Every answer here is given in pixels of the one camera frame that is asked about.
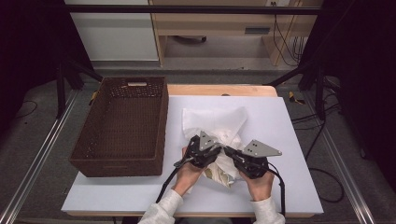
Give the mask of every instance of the crumpled white towel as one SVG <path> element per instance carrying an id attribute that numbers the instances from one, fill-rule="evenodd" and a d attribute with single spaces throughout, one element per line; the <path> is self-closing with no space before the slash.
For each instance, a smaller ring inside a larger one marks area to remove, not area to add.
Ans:
<path id="1" fill-rule="evenodd" d="M 234 109 L 195 110 L 183 109 L 183 133 L 187 140 L 201 131 L 217 138 L 223 145 L 242 149 L 244 148 L 239 130 L 248 118 L 248 113 L 244 107 Z M 235 179 L 241 178 L 238 170 L 233 165 L 233 160 L 221 151 L 215 162 L 208 165 L 204 176 L 220 183 L 225 187 L 230 187 Z"/>

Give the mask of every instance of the black curtain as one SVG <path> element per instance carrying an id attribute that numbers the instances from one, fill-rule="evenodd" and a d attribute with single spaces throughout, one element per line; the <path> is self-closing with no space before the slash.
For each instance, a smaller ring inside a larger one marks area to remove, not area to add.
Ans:
<path id="1" fill-rule="evenodd" d="M 336 21 L 337 17 L 318 17 L 302 63 L 315 56 L 318 43 Z M 362 150 L 376 160 L 396 191 L 395 28 L 396 1 L 357 0 L 326 43 L 318 62 L 325 76 L 340 79 L 346 118 Z M 314 75 L 304 74 L 303 79 Z"/>
<path id="2" fill-rule="evenodd" d="M 43 9 L 47 4 L 64 5 L 64 1 L 1 1 L 0 134 L 20 109 L 25 93 L 55 79 L 66 56 L 93 69 L 70 14 L 47 11 Z M 44 23 L 32 20 L 35 15 Z"/>

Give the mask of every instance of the metal bracket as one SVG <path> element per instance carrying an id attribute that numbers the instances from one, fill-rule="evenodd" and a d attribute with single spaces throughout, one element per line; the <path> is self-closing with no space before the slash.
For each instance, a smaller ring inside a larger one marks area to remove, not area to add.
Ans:
<path id="1" fill-rule="evenodd" d="M 200 132 L 200 141 L 199 141 L 199 150 L 204 151 L 210 147 L 213 147 L 216 144 L 216 140 L 213 137 L 210 137 L 205 132 Z"/>
<path id="2" fill-rule="evenodd" d="M 243 150 L 242 154 L 254 157 L 254 158 L 261 158 L 261 157 L 270 157 L 270 156 L 281 156 L 282 152 L 265 145 L 264 143 L 252 140 Z"/>

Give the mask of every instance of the brown wicker basket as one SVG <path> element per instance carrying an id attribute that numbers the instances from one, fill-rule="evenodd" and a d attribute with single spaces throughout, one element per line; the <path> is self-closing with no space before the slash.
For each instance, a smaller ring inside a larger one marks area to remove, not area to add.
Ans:
<path id="1" fill-rule="evenodd" d="M 164 77 L 104 78 L 69 161 L 85 176 L 161 175 Z"/>

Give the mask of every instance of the white table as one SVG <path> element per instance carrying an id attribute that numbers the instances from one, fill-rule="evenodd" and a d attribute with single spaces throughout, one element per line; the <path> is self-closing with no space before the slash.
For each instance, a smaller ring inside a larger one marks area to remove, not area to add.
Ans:
<path id="1" fill-rule="evenodd" d="M 239 134 L 246 145 L 257 139 L 282 151 L 268 158 L 279 170 L 286 185 L 287 217 L 311 217 L 323 213 L 314 183 L 293 130 L 282 98 L 260 96 L 170 96 L 166 126 L 165 155 L 161 176 L 96 177 L 78 176 L 64 202 L 62 211 L 72 216 L 141 216 L 154 203 L 163 182 L 173 171 L 173 163 L 188 144 L 182 134 L 182 109 L 247 109 L 247 121 Z M 273 198 L 280 211 L 280 187 L 274 182 Z M 251 217 L 252 207 L 246 183 L 235 182 L 226 189 L 200 178 L 192 193 L 184 197 L 176 217 Z"/>

